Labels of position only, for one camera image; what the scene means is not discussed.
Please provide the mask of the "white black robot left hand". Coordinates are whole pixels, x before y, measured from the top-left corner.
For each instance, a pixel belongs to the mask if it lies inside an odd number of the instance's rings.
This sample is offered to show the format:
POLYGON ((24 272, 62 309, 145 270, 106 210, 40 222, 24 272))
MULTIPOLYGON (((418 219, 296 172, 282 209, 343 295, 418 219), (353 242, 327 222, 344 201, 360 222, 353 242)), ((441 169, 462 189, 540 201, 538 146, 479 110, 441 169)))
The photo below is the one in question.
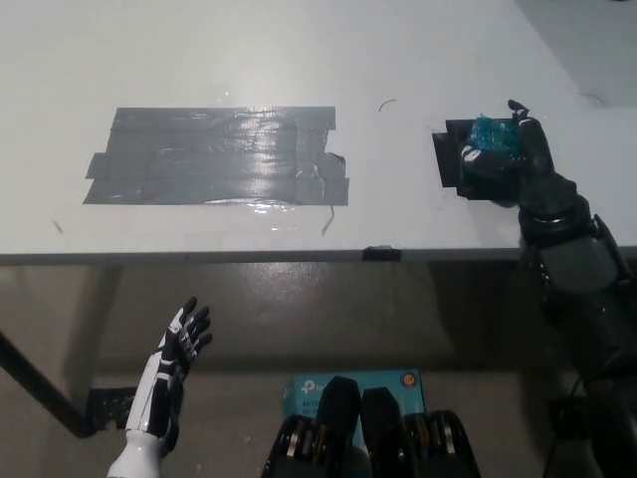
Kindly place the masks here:
POLYGON ((190 298, 165 329, 136 389, 125 428, 158 438, 165 454, 176 445, 184 381, 212 341, 210 325, 210 308, 199 309, 197 299, 190 298))

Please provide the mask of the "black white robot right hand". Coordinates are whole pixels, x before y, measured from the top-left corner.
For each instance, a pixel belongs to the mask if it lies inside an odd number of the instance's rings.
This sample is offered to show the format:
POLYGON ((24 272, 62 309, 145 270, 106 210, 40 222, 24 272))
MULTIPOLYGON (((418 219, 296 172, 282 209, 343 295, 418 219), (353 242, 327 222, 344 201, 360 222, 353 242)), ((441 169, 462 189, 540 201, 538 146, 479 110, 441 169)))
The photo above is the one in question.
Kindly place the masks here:
POLYGON ((461 187, 471 199, 515 204, 523 190, 556 176, 541 122, 517 101, 508 107, 509 119, 474 119, 459 147, 461 187))

